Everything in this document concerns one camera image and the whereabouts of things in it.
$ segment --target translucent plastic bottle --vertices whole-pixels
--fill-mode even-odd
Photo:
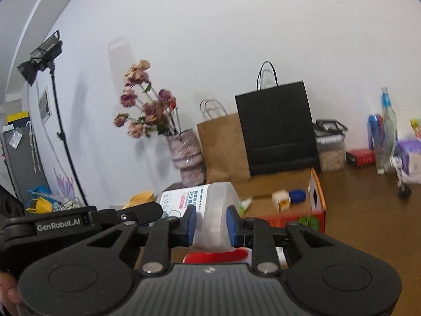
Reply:
[[[382,88],[382,117],[384,127],[384,170],[386,173],[394,171],[391,163],[390,156],[393,155],[392,150],[396,146],[397,141],[397,119],[396,113],[390,103],[389,93],[386,87]]]
[[[164,191],[159,194],[157,202],[163,208],[163,217],[182,217],[188,205],[196,206],[193,246],[211,252],[233,250],[227,230],[227,207],[235,206],[238,210],[239,199],[231,183]]]

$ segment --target ribbed gray plate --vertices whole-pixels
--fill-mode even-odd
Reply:
[[[164,277],[144,279],[130,300],[108,316],[311,316],[276,279],[253,275],[245,264],[174,265]]]

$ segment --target black tripod pole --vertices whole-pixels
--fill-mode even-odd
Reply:
[[[81,193],[83,202],[85,206],[89,206],[88,201],[86,200],[86,197],[85,197],[85,193],[83,192],[81,182],[79,181],[79,178],[77,177],[77,173],[73,165],[73,160],[72,160],[72,157],[70,156],[69,146],[66,140],[66,134],[64,133],[64,129],[63,129],[62,117],[60,116],[60,108],[58,107],[58,99],[57,99],[57,91],[56,91],[56,77],[54,75],[54,70],[56,69],[56,65],[54,64],[54,62],[50,62],[48,67],[50,68],[51,81],[53,83],[54,102],[56,103],[58,127],[60,128],[60,131],[57,132],[57,136],[63,142],[64,150],[66,151],[66,156],[70,164],[70,169],[72,170],[74,181],[76,182],[77,188],[79,189],[79,192]]]

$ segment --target orange box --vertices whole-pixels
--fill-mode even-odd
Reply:
[[[299,221],[325,232],[326,203],[323,191],[314,169],[279,172],[254,176],[243,181],[232,182],[241,200],[253,198],[244,218],[257,217],[270,223],[272,227],[285,227],[287,222]],[[292,205],[288,210],[277,211],[272,203],[272,193],[279,190],[302,189],[307,191],[307,199]]]

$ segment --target shopping bag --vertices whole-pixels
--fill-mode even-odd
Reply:
[[[217,117],[218,113],[215,115],[205,106],[202,114],[208,121],[197,125],[207,166],[208,184],[250,178],[238,114],[227,115],[223,107],[222,110],[222,116]]]
[[[272,67],[276,86],[261,89],[262,70]],[[279,85],[272,63],[263,63],[257,91],[235,96],[250,175],[314,167],[319,157],[304,82]]]

